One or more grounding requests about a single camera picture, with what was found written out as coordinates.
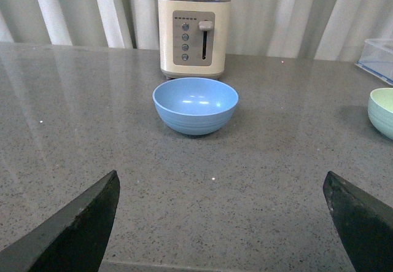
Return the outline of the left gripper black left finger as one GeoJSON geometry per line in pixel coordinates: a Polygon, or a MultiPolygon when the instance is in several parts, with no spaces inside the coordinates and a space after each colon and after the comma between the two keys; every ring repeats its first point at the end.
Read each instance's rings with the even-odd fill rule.
{"type": "Polygon", "coordinates": [[[1,271],[98,271],[120,196],[115,170],[1,251],[1,271]]]}

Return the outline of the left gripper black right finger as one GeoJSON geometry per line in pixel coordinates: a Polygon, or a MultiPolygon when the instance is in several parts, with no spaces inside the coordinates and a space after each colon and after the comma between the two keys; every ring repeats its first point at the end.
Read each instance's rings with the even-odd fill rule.
{"type": "Polygon", "coordinates": [[[323,192],[356,271],[392,271],[392,208],[329,171],[323,192]]]}

